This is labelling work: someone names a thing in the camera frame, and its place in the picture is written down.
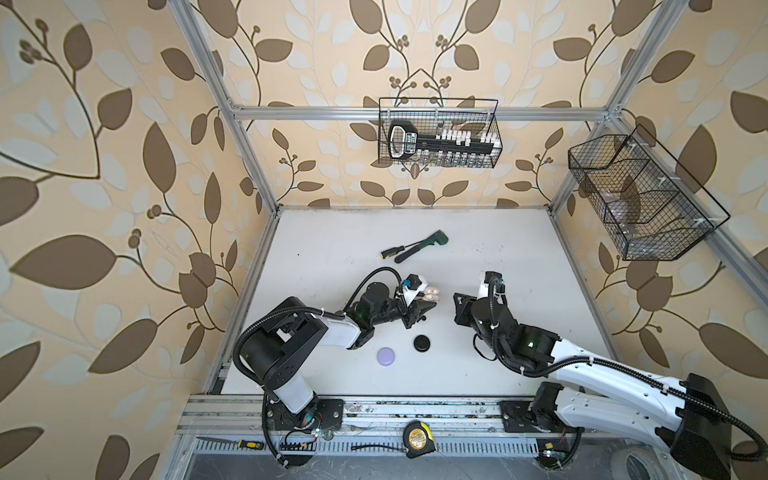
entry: purple lid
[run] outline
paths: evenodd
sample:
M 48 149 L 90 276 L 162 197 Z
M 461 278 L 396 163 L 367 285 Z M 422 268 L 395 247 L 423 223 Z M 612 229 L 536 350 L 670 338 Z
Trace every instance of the purple lid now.
M 379 354 L 376 355 L 376 358 L 379 360 L 380 365 L 390 366 L 395 362 L 395 353 L 392 351 L 392 349 L 384 347 L 379 350 Z

